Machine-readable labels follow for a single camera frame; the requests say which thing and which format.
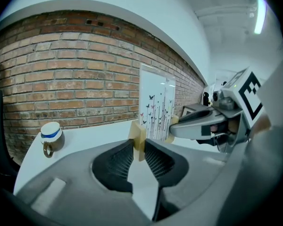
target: ceiling light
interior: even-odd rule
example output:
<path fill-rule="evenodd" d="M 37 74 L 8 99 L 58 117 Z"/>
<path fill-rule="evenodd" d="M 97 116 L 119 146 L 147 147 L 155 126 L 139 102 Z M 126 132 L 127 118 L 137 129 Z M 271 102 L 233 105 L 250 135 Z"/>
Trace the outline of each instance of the ceiling light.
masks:
<path fill-rule="evenodd" d="M 265 16 L 266 16 L 266 2 L 264 0 L 258 0 L 257 22 L 254 33 L 261 34 Z"/>

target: mug handle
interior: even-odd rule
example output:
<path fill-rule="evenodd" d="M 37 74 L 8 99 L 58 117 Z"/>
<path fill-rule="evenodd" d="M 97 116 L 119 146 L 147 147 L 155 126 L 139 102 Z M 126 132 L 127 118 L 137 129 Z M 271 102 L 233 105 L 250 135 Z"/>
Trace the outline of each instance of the mug handle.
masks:
<path fill-rule="evenodd" d="M 50 143 L 46 143 L 44 142 L 43 143 L 43 152 L 44 152 L 44 155 L 47 157 L 47 158 L 51 158 L 52 155 L 53 155 L 53 150 L 52 150 L 52 146 L 50 145 Z"/>

